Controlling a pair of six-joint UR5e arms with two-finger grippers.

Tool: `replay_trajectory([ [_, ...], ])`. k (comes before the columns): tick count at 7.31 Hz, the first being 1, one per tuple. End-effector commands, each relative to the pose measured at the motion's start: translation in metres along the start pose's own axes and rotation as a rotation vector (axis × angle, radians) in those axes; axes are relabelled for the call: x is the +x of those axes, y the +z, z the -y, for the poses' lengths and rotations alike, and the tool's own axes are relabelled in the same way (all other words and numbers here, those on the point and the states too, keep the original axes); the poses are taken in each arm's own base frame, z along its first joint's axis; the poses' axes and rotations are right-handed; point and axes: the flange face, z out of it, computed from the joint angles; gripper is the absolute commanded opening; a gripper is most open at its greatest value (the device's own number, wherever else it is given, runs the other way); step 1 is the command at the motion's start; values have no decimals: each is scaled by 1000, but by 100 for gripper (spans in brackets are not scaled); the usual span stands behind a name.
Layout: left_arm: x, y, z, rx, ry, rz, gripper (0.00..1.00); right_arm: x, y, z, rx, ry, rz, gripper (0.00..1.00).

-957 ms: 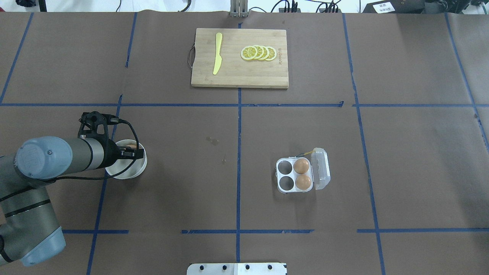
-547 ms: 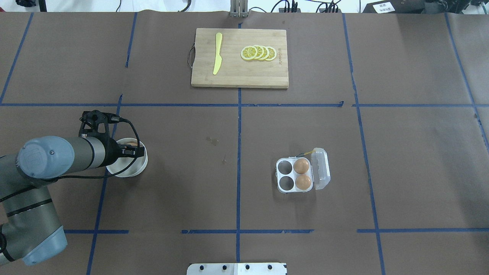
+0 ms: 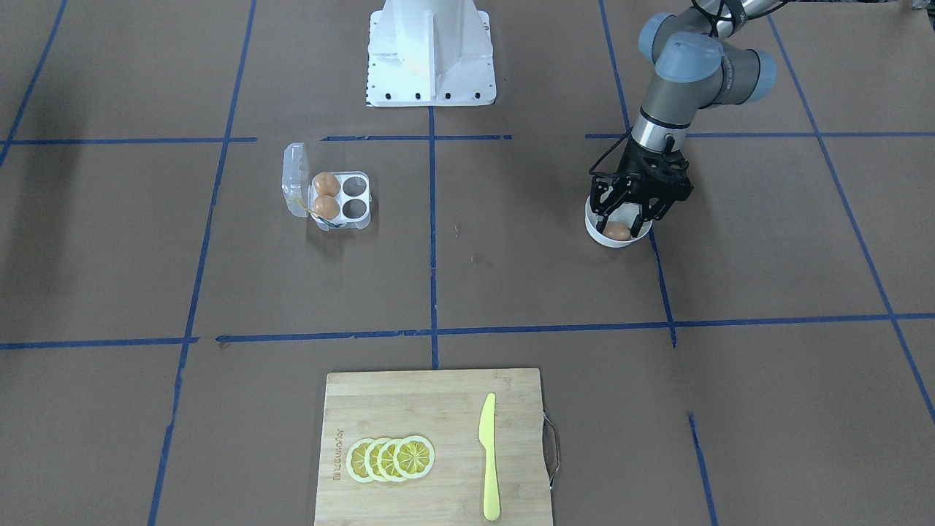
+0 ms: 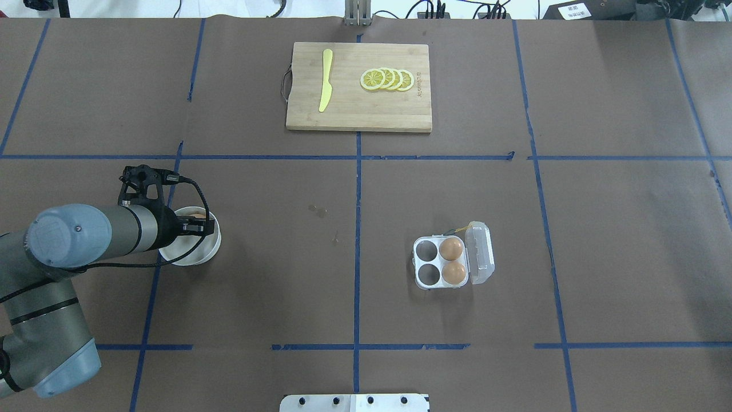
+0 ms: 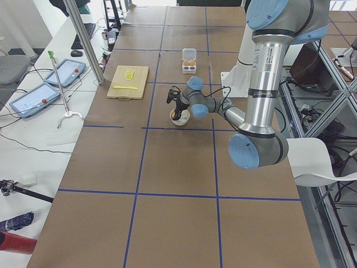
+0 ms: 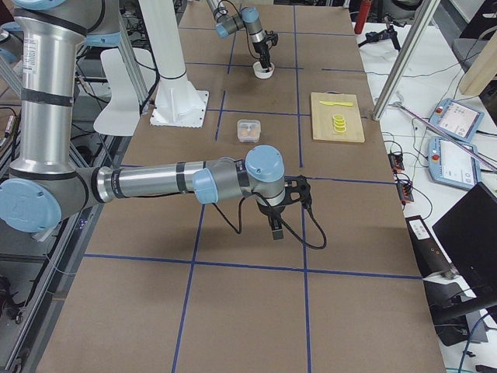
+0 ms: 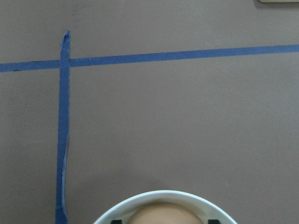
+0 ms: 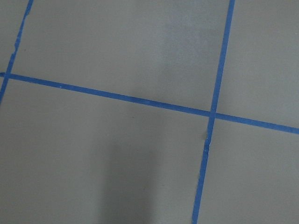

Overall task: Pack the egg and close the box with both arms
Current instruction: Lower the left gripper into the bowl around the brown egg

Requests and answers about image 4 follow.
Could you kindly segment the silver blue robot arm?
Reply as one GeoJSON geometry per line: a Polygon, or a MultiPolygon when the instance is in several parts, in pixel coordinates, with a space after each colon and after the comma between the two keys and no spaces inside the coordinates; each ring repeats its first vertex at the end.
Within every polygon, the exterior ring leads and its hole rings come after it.
{"type": "Polygon", "coordinates": [[[2,235],[2,397],[34,389],[53,397],[93,378],[97,345],[71,279],[110,259],[153,251],[176,238],[214,232],[207,211],[178,215],[163,206],[95,208],[66,204],[42,211],[26,230],[2,235]]]}

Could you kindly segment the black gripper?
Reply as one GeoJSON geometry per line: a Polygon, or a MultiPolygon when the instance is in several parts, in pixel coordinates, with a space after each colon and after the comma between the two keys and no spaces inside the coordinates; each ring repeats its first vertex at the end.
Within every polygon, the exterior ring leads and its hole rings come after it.
{"type": "Polygon", "coordinates": [[[181,221],[191,222],[181,226],[178,216],[170,208],[158,208],[155,211],[157,235],[155,248],[160,249],[172,244],[181,234],[183,236],[209,236],[216,232],[215,224],[195,224],[199,221],[216,222],[212,214],[188,214],[181,216],[181,221]]]}

